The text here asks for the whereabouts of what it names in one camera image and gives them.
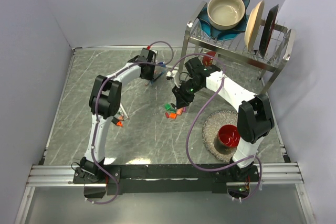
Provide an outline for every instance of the teal dish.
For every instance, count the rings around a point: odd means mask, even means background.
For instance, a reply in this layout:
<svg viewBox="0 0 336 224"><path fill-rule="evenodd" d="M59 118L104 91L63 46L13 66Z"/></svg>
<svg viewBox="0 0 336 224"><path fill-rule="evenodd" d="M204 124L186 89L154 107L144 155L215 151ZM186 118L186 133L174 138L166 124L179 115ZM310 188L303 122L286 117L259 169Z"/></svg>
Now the teal dish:
<svg viewBox="0 0 336 224"><path fill-rule="evenodd" d="M245 5L245 10L247 9L250 0L242 0ZM201 23L201 30L205 32L205 34L211 38L216 39L218 41L226 41L226 40L232 40L238 36L240 33L244 33L247 26L247 21L249 16L246 15L246 11L244 14L244 17L241 19L241 21L238 23L237 26L235 26L232 29L229 30L218 30L215 27L213 27L209 22L209 17L207 14L207 7L204 7L203 10L200 12L199 16L197 17Z"/></svg>

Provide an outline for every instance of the marble tabletop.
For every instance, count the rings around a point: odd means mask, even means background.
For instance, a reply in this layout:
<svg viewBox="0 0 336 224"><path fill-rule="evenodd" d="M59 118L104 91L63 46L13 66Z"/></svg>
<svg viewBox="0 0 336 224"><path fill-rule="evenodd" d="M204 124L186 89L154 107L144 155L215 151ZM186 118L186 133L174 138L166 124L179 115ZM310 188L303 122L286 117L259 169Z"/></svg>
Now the marble tabletop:
<svg viewBox="0 0 336 224"><path fill-rule="evenodd" d="M69 165L81 159L86 151L91 130L89 97L97 75L108 75L125 65L140 50L76 50L65 92L51 134L45 165ZM175 50L175 60L180 51ZM160 49L158 59L170 57L168 49ZM226 74L244 88L260 92L262 84L255 69L226 62ZM196 114L207 101L202 95L176 120L164 115L166 103L176 103L171 92L173 82L161 77L145 86L140 78L122 88L121 102L129 120L123 127L111 124L106 142L106 161L115 164L187 164L185 140ZM190 154L196 163L220 163L204 147L202 126L217 110L232 109L222 98L214 99L196 122L190 137ZM264 139L258 153L264 163L284 162L275 129Z"/></svg>

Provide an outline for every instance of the round placemat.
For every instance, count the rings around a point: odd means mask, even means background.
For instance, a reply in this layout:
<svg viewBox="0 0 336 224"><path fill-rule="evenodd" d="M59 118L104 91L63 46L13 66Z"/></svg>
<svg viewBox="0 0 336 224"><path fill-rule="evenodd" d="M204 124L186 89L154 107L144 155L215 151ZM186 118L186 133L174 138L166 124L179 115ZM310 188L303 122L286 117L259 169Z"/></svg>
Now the round placemat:
<svg viewBox="0 0 336 224"><path fill-rule="evenodd" d="M214 139L219 129L226 124L237 126L238 113L234 110L219 110L212 113L202 127L202 138L205 148L218 160L229 163L237 148L232 148L228 154L219 153L214 146Z"/></svg>

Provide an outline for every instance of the green object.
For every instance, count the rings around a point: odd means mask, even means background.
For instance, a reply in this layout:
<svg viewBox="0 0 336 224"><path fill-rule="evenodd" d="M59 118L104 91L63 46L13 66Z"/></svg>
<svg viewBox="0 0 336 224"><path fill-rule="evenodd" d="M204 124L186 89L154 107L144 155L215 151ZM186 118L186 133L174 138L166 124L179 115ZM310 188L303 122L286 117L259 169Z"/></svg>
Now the green object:
<svg viewBox="0 0 336 224"><path fill-rule="evenodd" d="M164 108L165 108L166 110L170 110L172 107L170 106L170 104L166 103L166 104L164 105Z"/></svg>

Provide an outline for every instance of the metal dish rack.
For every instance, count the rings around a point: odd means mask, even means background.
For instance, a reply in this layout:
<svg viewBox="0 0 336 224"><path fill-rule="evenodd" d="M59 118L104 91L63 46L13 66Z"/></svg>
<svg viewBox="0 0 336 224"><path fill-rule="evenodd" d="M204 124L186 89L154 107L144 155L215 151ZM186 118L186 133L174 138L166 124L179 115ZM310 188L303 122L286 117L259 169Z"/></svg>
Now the metal dish rack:
<svg viewBox="0 0 336 224"><path fill-rule="evenodd" d="M271 41L265 57L263 58L258 50L252 50L252 52L247 51L244 43L244 33L241 33L235 39L228 41L217 41L209 38L201 30L201 25L197 19L201 10L206 5L207 3L203 1L187 23L181 57L186 55L188 43L192 43L196 45L195 52L199 52L201 47L201 51L204 51L204 49L215 51L217 52L216 56L219 58L235 62L238 65L256 67L258 71L260 71L258 75L259 80L261 80L266 71L270 71L273 74L260 92L261 94L265 94L290 58L296 31L276 23L274 32L271 36ZM264 25L265 20L262 20L258 32L259 38L263 32ZM181 60L178 67L179 72L182 71L183 66L184 60Z"/></svg>

